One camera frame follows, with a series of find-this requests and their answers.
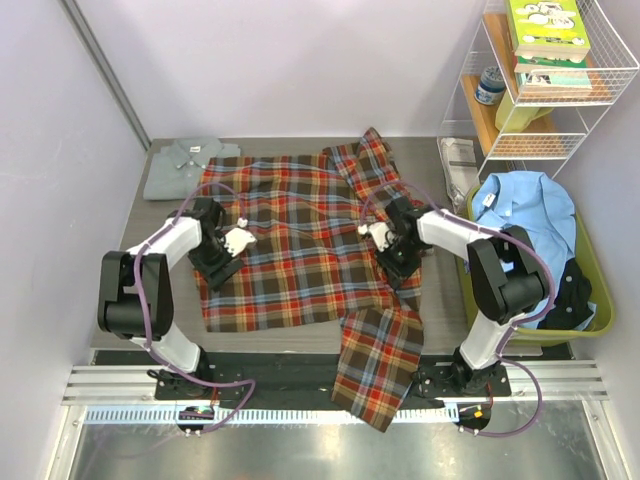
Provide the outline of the red brown plaid shirt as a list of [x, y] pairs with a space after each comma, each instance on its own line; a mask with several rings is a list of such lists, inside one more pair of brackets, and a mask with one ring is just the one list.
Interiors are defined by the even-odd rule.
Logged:
[[212, 158], [201, 176], [230, 220], [246, 214], [256, 243], [218, 291], [195, 277], [206, 329], [252, 332], [338, 322], [331, 399], [378, 431], [406, 398], [423, 348], [421, 277], [392, 289], [361, 219], [385, 219], [403, 197], [389, 144], [368, 129], [311, 155]]

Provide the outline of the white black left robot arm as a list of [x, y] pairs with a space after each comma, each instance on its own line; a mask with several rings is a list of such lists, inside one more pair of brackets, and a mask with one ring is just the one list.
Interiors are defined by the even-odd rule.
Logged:
[[216, 386], [207, 354], [174, 321], [170, 274], [187, 258], [205, 286], [217, 292], [245, 263], [241, 255], [256, 238], [242, 213], [227, 232], [226, 212], [211, 198], [198, 198], [167, 217], [150, 237], [127, 250], [109, 251], [101, 262], [99, 328], [147, 351], [163, 369], [160, 381], [178, 379], [190, 398]]

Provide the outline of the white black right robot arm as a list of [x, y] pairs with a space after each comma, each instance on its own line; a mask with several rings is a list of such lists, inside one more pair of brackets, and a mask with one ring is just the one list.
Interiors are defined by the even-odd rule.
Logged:
[[389, 223], [361, 224], [358, 232], [373, 240], [376, 261], [392, 289], [417, 271], [421, 255], [431, 247], [467, 263], [477, 315], [454, 351], [450, 384], [465, 395], [482, 392], [516, 323], [553, 297], [548, 267], [521, 227], [491, 229], [446, 209], [416, 207], [406, 197], [392, 200], [386, 214]]

